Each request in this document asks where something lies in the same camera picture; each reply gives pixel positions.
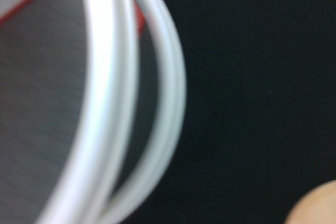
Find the black background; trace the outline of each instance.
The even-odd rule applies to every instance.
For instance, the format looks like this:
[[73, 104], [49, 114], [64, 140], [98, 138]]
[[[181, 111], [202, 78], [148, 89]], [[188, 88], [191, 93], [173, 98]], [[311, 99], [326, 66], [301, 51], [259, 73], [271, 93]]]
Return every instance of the black background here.
[[336, 2], [167, 0], [188, 68], [176, 157], [125, 223], [281, 224], [336, 179]]

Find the white wire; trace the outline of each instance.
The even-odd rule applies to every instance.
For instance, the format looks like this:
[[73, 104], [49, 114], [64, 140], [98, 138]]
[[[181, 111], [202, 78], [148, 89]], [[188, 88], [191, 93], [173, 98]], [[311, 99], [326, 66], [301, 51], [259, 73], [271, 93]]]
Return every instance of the white wire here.
[[113, 1], [115, 13], [119, 16], [121, 39], [119, 46], [124, 48], [121, 55], [121, 75], [124, 85], [119, 86], [119, 100], [122, 105], [118, 109], [116, 133], [112, 136], [112, 153], [107, 154], [107, 165], [101, 175], [100, 188], [91, 202], [91, 211], [82, 224], [94, 224], [107, 205], [112, 191], [116, 186], [118, 174], [125, 160], [127, 146], [131, 137], [134, 123], [137, 93], [139, 93], [139, 43], [137, 43], [137, 20], [134, 1]]
[[100, 224], [118, 224], [146, 200], [164, 175], [181, 134], [185, 112], [185, 64], [178, 31], [161, 0], [139, 0], [154, 34], [161, 92], [155, 128], [140, 164], [113, 197]]
[[85, 8], [89, 68], [82, 120], [67, 168], [38, 224], [83, 224], [106, 165], [112, 162], [107, 155], [112, 154], [112, 136], [119, 123], [116, 108], [122, 105], [119, 86], [124, 46], [116, 13], [119, 9], [112, 0], [85, 0]]

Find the dark surface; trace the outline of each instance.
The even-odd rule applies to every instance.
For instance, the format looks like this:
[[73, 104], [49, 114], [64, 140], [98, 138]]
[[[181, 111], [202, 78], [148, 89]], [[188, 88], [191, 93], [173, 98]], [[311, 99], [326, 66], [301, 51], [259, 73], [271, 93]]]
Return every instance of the dark surface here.
[[187, 55], [185, 129], [125, 223], [281, 224], [336, 179], [336, 2], [167, 3]]
[[43, 211], [73, 145], [85, 74], [82, 1], [35, 0], [0, 26], [0, 224], [32, 224]]

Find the white cable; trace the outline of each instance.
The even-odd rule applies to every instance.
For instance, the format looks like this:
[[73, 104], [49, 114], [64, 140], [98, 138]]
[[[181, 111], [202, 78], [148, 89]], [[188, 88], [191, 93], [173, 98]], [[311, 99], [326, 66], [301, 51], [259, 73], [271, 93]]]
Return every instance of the white cable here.
[[160, 62], [160, 108], [140, 164], [113, 197], [100, 224], [118, 224], [146, 200], [164, 175], [181, 134], [185, 112], [185, 65], [178, 32], [161, 0], [139, 0], [148, 15]]
[[137, 19], [134, 1], [113, 1], [115, 13], [119, 17], [121, 39], [119, 46], [124, 49], [121, 55], [121, 78], [124, 84], [119, 86], [119, 101], [122, 105], [118, 109], [116, 133], [112, 136], [112, 153], [107, 154], [107, 165], [101, 174], [101, 183], [97, 195], [91, 202], [91, 210], [82, 224], [94, 224], [98, 220], [112, 191], [116, 187], [118, 175], [127, 155], [127, 146], [131, 138], [137, 94], [139, 94], [139, 43], [137, 43]]
[[116, 134], [121, 79], [119, 9], [112, 0], [85, 0], [89, 68], [80, 126], [67, 168], [38, 224], [83, 224], [100, 189]]

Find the skin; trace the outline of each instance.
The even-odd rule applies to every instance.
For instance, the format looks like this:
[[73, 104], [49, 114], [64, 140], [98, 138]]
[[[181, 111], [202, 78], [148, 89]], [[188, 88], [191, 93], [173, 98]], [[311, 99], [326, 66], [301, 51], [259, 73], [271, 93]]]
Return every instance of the skin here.
[[286, 224], [336, 223], [336, 181], [316, 188], [295, 206]]

